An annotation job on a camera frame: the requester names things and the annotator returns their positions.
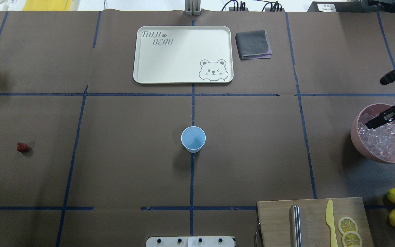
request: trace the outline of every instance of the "bear face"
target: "bear face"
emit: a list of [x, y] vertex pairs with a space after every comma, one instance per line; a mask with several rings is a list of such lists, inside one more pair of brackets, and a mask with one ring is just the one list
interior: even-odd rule
[[204, 59], [201, 61], [201, 66], [199, 77], [202, 81], [225, 81], [228, 78], [228, 72], [225, 68], [226, 61], [223, 59], [217, 62], [210, 62]]

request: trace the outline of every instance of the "yellow paper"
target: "yellow paper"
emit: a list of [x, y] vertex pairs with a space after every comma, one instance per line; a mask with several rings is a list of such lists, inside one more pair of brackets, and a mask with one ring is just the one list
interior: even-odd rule
[[27, 0], [23, 11], [68, 11], [72, 0]]

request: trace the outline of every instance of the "strawberry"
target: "strawberry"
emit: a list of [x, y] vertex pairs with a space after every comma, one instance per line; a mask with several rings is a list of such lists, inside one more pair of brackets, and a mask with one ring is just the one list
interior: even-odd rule
[[16, 145], [16, 150], [19, 153], [25, 153], [25, 152], [28, 151], [28, 146], [25, 143], [18, 142], [17, 145]]

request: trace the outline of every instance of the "gray towel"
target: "gray towel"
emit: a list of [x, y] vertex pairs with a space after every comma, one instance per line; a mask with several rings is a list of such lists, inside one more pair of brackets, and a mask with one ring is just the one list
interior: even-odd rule
[[236, 42], [243, 59], [271, 58], [272, 50], [265, 30], [237, 33]]

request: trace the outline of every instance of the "wooden cutting board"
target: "wooden cutting board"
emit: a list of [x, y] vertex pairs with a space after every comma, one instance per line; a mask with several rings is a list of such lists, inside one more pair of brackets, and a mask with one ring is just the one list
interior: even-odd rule
[[[358, 233], [363, 247], [374, 247], [368, 227], [367, 216], [361, 197], [331, 198], [339, 247], [342, 245], [342, 234], [337, 222], [341, 217], [353, 218], [358, 225]], [[286, 200], [257, 202], [259, 222], [264, 247], [290, 246], [290, 207], [300, 207], [302, 245], [306, 247], [329, 247], [330, 228], [326, 224], [326, 207], [329, 199]]]

